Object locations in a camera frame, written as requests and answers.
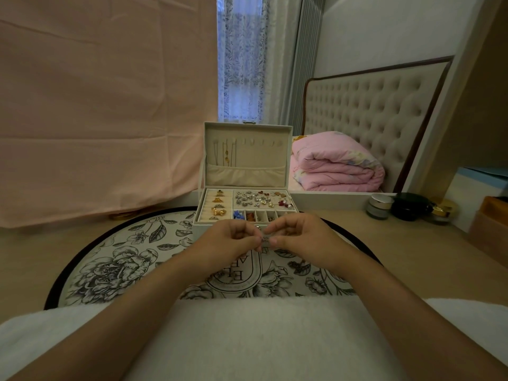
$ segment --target headboard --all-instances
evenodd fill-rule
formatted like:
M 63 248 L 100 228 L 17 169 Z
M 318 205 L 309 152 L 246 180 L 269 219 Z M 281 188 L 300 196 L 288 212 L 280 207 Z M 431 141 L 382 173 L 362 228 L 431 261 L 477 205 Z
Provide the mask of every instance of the headboard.
M 339 131 L 384 166 L 384 192 L 401 192 L 452 56 L 307 81 L 303 134 Z

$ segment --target pink cloth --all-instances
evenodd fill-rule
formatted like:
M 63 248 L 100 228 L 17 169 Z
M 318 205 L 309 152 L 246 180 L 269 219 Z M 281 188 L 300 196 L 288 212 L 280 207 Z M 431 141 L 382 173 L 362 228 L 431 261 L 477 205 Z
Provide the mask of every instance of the pink cloth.
M 384 168 L 361 144 L 330 131 L 293 142 L 291 173 L 306 191 L 373 192 Z
M 0 227 L 198 187 L 216 0 L 0 0 Z

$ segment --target white fluffy cloth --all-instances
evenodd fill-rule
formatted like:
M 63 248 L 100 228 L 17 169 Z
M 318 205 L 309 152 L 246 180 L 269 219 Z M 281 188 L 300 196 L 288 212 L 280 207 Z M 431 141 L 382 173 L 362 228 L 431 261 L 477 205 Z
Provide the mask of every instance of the white fluffy cloth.
M 508 364 L 507 307 L 449 299 L 428 303 Z M 71 306 L 5 322 L 0 326 L 0 380 L 104 307 Z M 358 297 L 324 296 L 177 302 L 126 379 L 358 381 L 407 376 Z

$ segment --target open jewelry box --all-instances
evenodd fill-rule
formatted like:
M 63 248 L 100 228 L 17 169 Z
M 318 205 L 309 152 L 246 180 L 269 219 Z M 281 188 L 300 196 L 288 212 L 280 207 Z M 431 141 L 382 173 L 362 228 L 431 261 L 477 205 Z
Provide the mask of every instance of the open jewelry box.
M 235 214 L 262 229 L 298 211 L 288 192 L 292 127 L 205 122 L 204 131 L 194 240 Z

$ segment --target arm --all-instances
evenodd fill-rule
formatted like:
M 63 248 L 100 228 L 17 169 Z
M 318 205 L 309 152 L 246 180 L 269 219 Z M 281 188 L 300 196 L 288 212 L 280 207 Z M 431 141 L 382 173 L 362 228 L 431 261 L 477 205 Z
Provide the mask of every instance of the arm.
M 10 381 L 121 379 L 187 286 L 260 248 L 261 232 L 253 224 L 217 222 L 193 246 L 153 270 Z
M 275 233 L 273 247 L 290 250 L 351 283 L 411 379 L 508 380 L 505 365 L 319 217 L 288 215 L 265 233 Z

